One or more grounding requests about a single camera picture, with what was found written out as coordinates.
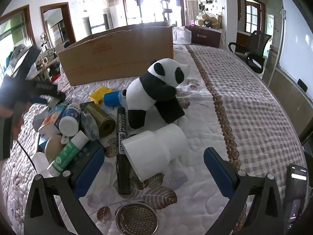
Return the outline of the person's left hand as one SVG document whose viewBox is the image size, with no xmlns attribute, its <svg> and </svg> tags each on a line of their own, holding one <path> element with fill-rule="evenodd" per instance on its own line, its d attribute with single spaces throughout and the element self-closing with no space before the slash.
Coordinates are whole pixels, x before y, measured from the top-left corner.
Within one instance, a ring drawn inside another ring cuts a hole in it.
<svg viewBox="0 0 313 235">
<path fill-rule="evenodd" d="M 9 110 L 3 106 L 0 107 L 0 115 L 3 118 L 11 118 L 13 116 L 13 111 Z M 23 117 L 19 117 L 17 124 L 12 128 L 13 140 L 17 141 L 19 133 L 21 132 L 21 127 L 24 124 Z"/>
</svg>

